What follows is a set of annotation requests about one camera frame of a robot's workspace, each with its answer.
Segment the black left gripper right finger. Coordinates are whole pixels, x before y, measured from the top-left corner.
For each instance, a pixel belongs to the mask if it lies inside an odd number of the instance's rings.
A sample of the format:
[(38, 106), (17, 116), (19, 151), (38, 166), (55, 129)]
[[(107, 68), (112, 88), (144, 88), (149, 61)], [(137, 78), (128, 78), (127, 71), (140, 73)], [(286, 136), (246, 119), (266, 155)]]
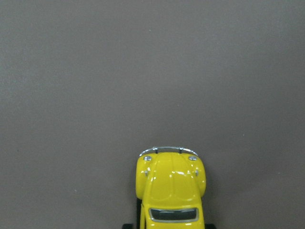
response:
[(214, 224), (205, 224), (205, 229), (216, 229), (216, 226)]

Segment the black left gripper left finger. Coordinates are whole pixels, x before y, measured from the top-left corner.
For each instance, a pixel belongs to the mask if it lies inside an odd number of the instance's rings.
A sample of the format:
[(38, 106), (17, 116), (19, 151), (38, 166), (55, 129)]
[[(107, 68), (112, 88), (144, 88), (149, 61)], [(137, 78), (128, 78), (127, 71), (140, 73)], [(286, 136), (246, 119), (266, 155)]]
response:
[(125, 223), (122, 225), (122, 229), (134, 229), (134, 225), (131, 223)]

